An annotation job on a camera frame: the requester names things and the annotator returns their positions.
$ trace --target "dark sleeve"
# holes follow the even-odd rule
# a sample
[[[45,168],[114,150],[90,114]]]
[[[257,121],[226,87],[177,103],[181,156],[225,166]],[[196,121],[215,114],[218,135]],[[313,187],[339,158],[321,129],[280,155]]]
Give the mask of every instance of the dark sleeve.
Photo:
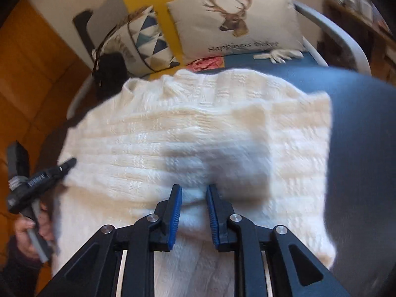
[[[1,272],[5,282],[15,297],[33,297],[40,272],[40,260],[27,258],[17,248],[15,237],[8,243],[8,260]]]

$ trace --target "chair armrest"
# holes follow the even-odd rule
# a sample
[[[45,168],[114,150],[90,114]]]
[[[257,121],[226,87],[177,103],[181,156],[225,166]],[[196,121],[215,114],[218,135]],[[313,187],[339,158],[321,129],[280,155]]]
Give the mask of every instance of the chair armrest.
[[[315,59],[318,65],[323,67],[329,66],[327,62],[323,59],[323,57],[320,55],[320,53],[318,53],[318,51],[314,48],[314,46],[310,44],[305,37],[302,38],[302,45],[304,46],[306,51],[308,51],[311,54],[311,56]]]
[[[90,74],[85,81],[82,83],[80,89],[78,92],[74,95],[72,102],[69,105],[69,108],[67,109],[66,113],[66,119],[70,120],[74,115],[76,114],[76,110],[80,106],[81,102],[85,98],[85,96],[88,94],[92,86],[94,85],[94,77],[92,74]]]
[[[326,18],[323,14],[315,11],[309,6],[306,6],[305,4],[297,1],[294,1],[294,6],[297,12],[301,13],[304,17],[311,20],[337,43],[344,44],[343,47],[346,47],[351,52],[355,60],[356,69],[359,73],[371,76],[370,65],[366,55],[364,54],[358,43],[350,35],[348,35],[348,33],[346,33],[333,21]]]

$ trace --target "deer head illustration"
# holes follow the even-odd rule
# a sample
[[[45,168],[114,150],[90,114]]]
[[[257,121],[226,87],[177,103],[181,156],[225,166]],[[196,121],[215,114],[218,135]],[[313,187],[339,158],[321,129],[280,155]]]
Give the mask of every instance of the deer head illustration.
[[[219,28],[221,31],[233,30],[233,36],[240,37],[249,32],[244,20],[246,19],[246,10],[250,8],[252,0],[243,0],[243,2],[239,0],[236,1],[241,5],[238,7],[239,11],[237,13],[228,13],[216,3],[216,0],[204,1],[203,6],[206,6],[208,11],[220,12],[221,16],[224,18],[224,22]]]

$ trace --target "wooden floor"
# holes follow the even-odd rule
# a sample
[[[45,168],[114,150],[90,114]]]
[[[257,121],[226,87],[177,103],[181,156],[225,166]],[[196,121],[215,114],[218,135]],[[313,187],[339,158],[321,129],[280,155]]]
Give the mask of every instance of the wooden floor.
[[[6,148],[18,140],[33,170],[45,137],[66,120],[67,108],[90,69],[27,0],[0,28],[0,265],[17,216],[7,212]],[[44,265],[37,291],[48,282]]]

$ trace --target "pink fabric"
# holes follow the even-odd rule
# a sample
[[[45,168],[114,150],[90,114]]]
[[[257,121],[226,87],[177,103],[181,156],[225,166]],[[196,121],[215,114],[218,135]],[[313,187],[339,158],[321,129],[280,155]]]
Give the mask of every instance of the pink fabric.
[[[205,58],[205,59],[198,59],[194,62],[187,65],[187,69],[198,72],[202,70],[208,69],[217,69],[217,68],[224,68],[224,59],[223,57],[212,57],[212,58]]]

